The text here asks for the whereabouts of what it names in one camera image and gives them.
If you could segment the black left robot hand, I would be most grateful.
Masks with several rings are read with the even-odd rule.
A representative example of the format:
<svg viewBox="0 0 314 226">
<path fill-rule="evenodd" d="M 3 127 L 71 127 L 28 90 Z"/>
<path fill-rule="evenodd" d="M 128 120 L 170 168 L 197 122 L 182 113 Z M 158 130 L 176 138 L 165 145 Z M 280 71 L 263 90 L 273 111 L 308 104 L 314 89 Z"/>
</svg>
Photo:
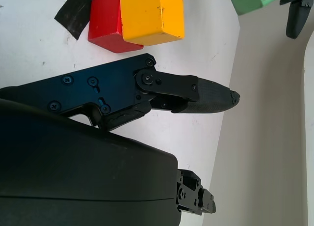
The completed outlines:
<svg viewBox="0 0 314 226">
<path fill-rule="evenodd" d="M 286 36 L 296 39 L 302 31 L 314 0 L 280 0 L 280 5 L 290 3 Z"/>
</svg>

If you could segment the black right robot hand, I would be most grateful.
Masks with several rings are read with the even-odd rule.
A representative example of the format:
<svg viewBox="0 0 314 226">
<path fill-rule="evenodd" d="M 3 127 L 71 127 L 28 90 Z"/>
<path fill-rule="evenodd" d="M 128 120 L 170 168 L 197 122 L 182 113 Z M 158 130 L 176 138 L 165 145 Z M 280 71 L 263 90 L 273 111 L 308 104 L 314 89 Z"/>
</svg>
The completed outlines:
<svg viewBox="0 0 314 226">
<path fill-rule="evenodd" d="M 240 95 L 155 64 L 141 54 L 1 89 L 1 225 L 177 226 L 216 212 L 174 155 L 112 131 L 153 109 L 223 112 Z"/>
</svg>

